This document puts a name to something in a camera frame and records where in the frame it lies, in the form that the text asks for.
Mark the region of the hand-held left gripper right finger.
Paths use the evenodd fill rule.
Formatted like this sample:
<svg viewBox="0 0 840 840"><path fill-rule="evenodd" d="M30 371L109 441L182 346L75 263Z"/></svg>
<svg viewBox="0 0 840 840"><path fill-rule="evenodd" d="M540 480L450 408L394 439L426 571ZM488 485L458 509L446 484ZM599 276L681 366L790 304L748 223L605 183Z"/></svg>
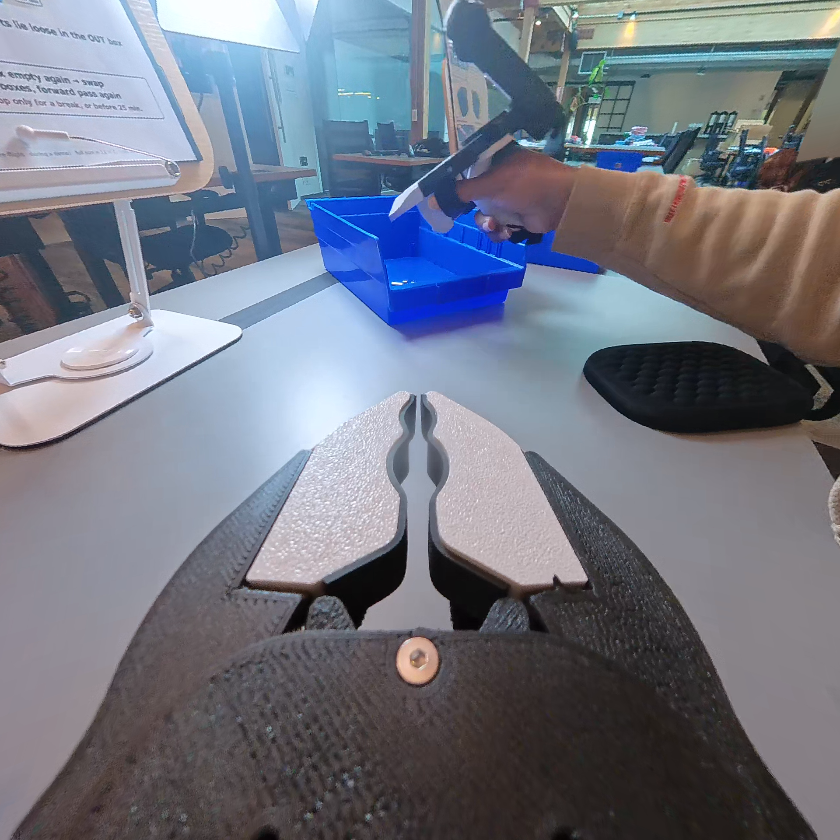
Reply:
<svg viewBox="0 0 840 840"><path fill-rule="evenodd" d="M501 598L523 602L589 578L528 458L505 432L439 392L421 398L432 583L455 621L483 621Z"/></svg>

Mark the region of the black wrist rest pad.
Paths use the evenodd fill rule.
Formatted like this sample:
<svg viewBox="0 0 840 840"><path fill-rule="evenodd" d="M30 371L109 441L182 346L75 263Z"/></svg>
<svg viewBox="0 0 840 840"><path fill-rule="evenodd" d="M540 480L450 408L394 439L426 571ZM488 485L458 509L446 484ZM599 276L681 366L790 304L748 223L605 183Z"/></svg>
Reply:
<svg viewBox="0 0 840 840"><path fill-rule="evenodd" d="M728 345L637 343L594 352L592 388L624 417L660 432L706 434L782 427L812 410L796 380Z"/></svg>

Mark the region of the person's right hand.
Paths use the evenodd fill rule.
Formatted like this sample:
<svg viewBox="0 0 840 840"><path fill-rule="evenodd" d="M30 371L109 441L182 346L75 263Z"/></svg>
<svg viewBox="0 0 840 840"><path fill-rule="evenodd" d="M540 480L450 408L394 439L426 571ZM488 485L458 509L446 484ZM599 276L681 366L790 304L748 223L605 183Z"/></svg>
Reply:
<svg viewBox="0 0 840 840"><path fill-rule="evenodd" d="M496 242L515 228L547 234L560 224L571 198L577 167L517 148L477 177L456 183L458 198L477 207L476 224Z"/></svg>

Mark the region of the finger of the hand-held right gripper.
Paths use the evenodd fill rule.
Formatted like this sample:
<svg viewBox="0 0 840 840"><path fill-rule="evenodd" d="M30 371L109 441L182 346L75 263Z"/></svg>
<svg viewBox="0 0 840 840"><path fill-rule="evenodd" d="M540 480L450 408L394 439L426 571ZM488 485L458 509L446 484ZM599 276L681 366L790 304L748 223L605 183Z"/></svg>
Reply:
<svg viewBox="0 0 840 840"><path fill-rule="evenodd" d="M512 133L499 129L481 129L472 134L464 147L451 154L393 202L389 219L395 222L418 209L427 222L454 222L475 208L461 200L457 183L475 179L489 171L494 158L514 144Z"/></svg>

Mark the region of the white document stand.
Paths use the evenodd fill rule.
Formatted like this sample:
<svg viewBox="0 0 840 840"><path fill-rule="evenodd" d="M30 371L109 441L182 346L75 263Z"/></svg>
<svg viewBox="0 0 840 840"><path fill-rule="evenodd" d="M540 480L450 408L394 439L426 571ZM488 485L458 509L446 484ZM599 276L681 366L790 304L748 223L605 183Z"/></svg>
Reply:
<svg viewBox="0 0 840 840"><path fill-rule="evenodd" d="M2 217L110 205L129 279L126 314L2 360L1 444L47 445L74 434L235 343L235 325L152 309L133 200L188 194L209 181L214 153L149 2L128 2L201 152L140 161L2 170Z"/></svg>

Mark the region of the printed instruction sheet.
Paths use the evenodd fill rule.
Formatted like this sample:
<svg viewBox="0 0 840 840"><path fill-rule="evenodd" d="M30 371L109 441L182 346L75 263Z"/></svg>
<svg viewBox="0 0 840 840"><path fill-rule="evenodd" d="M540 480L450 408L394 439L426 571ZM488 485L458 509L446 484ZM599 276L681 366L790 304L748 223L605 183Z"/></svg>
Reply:
<svg viewBox="0 0 840 840"><path fill-rule="evenodd" d="M128 2L1 3L2 170L202 159Z"/></svg>

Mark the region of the person's right forearm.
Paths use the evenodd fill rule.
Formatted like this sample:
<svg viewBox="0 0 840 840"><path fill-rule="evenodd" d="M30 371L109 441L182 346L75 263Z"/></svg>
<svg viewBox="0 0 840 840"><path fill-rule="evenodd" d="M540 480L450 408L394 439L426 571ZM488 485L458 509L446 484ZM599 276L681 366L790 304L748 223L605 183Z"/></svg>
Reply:
<svg viewBox="0 0 840 840"><path fill-rule="evenodd" d="M838 190L580 167L554 244L804 361L839 365Z"/></svg>

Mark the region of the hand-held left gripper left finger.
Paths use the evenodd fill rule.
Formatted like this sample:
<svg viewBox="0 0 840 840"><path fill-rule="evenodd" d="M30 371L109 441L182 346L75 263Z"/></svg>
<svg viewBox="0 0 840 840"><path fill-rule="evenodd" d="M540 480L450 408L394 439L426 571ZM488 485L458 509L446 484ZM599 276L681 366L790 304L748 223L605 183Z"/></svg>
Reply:
<svg viewBox="0 0 840 840"><path fill-rule="evenodd" d="M249 588L336 597L355 624L397 589L415 414L415 395L397 392L311 450L248 568Z"/></svg>

